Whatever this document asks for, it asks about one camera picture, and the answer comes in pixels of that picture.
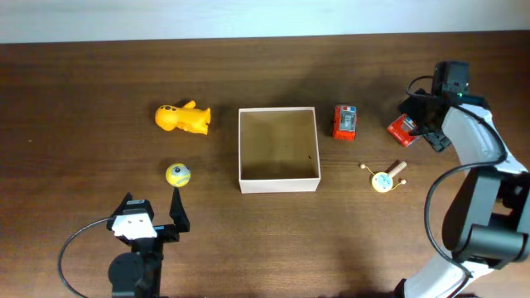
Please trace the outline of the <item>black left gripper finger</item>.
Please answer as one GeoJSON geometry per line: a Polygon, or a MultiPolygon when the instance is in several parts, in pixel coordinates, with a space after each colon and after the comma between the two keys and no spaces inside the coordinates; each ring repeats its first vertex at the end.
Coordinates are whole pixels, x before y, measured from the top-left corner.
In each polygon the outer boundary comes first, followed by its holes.
{"type": "Polygon", "coordinates": [[[121,201],[121,203],[118,205],[118,207],[114,210],[113,216],[118,216],[123,213],[125,210],[127,203],[133,199],[133,196],[130,192],[127,192],[121,201]]]}
{"type": "Polygon", "coordinates": [[[190,231],[190,221],[184,210],[180,191],[177,187],[173,188],[169,215],[173,220],[173,223],[176,226],[178,232],[190,231]]]}

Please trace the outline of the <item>red toy fire truck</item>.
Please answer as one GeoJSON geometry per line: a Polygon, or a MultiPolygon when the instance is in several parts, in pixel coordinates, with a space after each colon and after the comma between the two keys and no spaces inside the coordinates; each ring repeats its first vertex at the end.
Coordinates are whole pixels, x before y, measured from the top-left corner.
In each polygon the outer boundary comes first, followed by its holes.
{"type": "Polygon", "coordinates": [[[420,138],[412,135],[416,128],[417,125],[404,113],[387,127],[387,131],[403,147],[409,147],[420,138]]]}

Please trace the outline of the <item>red toy truck grey front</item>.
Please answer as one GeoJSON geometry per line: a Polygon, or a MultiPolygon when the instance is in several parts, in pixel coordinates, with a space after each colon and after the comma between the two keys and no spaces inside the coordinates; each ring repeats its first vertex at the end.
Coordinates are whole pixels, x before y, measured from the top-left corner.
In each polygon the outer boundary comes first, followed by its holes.
{"type": "Polygon", "coordinates": [[[357,108],[349,105],[335,107],[332,137],[353,141],[356,137],[357,108]]]}

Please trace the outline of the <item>pink cardboard box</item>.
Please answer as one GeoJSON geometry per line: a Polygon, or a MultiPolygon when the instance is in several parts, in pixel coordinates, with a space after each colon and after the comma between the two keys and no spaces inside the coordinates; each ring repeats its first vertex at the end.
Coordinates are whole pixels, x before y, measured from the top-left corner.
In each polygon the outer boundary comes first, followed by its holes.
{"type": "Polygon", "coordinates": [[[320,179],[313,107],[238,111],[238,182],[243,194],[314,192],[320,179]]]}

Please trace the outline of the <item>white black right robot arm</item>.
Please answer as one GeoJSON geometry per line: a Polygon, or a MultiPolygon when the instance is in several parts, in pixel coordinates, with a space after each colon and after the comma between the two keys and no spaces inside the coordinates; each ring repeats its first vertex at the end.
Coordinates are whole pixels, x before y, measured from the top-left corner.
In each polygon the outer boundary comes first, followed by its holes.
{"type": "Polygon", "coordinates": [[[439,176],[424,204],[426,235],[436,255],[396,286],[396,297],[457,297],[470,283],[529,257],[529,172],[506,147],[485,99],[462,91],[409,94],[399,110],[420,132],[441,132],[460,165],[439,176]],[[431,201],[452,175],[465,179],[442,224],[431,231],[431,201]]]}

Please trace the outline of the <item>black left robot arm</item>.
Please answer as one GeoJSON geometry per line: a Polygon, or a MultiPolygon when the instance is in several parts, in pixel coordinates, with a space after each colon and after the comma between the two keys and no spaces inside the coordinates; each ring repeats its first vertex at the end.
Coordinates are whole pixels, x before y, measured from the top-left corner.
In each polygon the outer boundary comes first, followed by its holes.
{"type": "Polygon", "coordinates": [[[147,199],[134,200],[128,193],[112,213],[107,230],[130,247],[115,257],[108,269],[113,297],[158,297],[166,243],[176,243],[190,231],[178,188],[173,189],[170,224],[155,225],[154,211],[147,199]]]}

